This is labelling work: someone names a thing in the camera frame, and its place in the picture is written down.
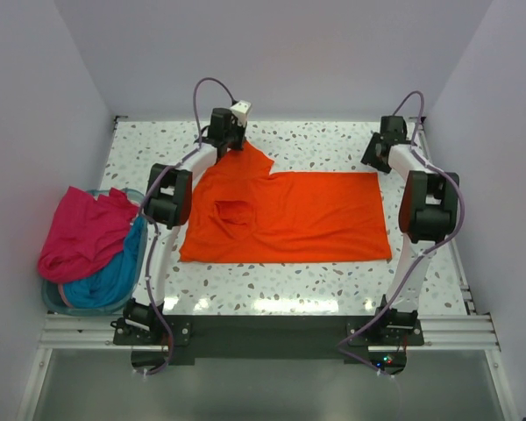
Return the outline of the orange t shirt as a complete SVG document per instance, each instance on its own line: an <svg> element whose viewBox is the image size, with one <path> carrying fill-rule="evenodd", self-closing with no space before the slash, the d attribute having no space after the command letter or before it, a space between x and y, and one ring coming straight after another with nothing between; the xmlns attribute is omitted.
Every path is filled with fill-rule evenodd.
<svg viewBox="0 0 526 421"><path fill-rule="evenodd" d="M246 145L203 173L193 191L181 261L391 259L377 174L274 172L273 164Z"/></svg>

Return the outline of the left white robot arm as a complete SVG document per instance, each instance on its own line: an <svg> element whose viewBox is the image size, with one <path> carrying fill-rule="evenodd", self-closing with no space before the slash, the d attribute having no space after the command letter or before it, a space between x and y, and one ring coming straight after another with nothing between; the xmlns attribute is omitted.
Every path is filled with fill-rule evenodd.
<svg viewBox="0 0 526 421"><path fill-rule="evenodd" d="M241 151L252 105L244 100L228 108L215 108L210 123L201 130L193 150L176 163L151 167L140 216L147 222L144 259L137 286L124 307L127 325L148 333L165 332L163 321L165 275L162 266L170 256L181 227L188 222L194 182L228 151Z"/></svg>

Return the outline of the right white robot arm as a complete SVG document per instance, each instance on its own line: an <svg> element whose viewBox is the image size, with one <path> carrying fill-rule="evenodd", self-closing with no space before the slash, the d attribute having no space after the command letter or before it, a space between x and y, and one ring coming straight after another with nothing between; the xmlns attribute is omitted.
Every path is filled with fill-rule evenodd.
<svg viewBox="0 0 526 421"><path fill-rule="evenodd" d="M458 175L433 166L407 134L403 117L383 116L361 159L385 174L395 171L405 181L398 215L402 250L394 280L361 329L381 336L415 330L430 261L463 223Z"/></svg>

